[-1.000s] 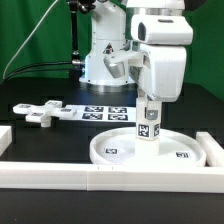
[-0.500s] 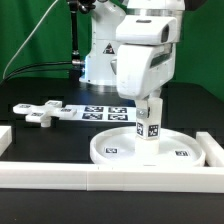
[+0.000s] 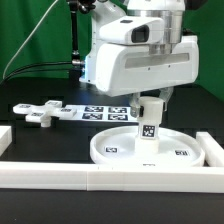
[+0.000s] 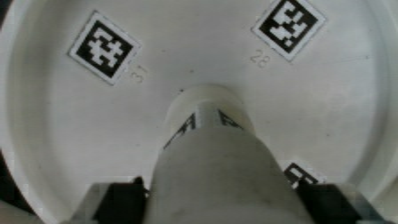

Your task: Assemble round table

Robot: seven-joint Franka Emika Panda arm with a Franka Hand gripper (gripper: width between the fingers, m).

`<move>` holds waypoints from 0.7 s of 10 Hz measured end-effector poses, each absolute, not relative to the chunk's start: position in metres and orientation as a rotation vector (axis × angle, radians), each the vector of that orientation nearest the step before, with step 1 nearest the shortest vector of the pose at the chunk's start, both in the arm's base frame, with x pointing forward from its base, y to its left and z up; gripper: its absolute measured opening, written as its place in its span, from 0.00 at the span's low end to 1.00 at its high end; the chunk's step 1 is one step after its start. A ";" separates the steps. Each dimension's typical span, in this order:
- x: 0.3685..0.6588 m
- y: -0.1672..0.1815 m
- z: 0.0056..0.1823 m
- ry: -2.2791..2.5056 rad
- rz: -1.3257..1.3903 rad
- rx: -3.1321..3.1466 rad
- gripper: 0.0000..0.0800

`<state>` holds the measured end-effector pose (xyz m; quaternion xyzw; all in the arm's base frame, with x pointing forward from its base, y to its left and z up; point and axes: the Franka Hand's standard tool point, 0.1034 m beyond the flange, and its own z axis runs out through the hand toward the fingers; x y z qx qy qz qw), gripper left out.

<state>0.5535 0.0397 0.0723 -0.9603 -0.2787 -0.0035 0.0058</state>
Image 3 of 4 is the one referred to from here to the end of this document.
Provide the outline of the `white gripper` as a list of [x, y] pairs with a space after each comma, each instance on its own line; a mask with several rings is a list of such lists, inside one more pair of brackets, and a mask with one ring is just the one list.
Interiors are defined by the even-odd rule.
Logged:
[[148, 45], [103, 44], [96, 60], [96, 87], [111, 97], [131, 94], [130, 114], [138, 118], [142, 116], [142, 106], [137, 92], [162, 88], [159, 97], [167, 110], [172, 86], [194, 82], [198, 68], [196, 36], [183, 36], [171, 54], [153, 55]]

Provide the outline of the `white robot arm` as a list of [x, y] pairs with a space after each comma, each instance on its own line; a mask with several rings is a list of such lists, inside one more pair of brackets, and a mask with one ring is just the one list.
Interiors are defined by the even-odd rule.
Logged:
[[198, 76], [195, 35], [182, 33], [187, 0], [125, 0], [126, 10], [97, 0], [92, 44], [80, 80], [110, 96], [128, 95], [131, 115], [139, 115], [140, 94], [159, 89], [168, 101], [177, 85]]

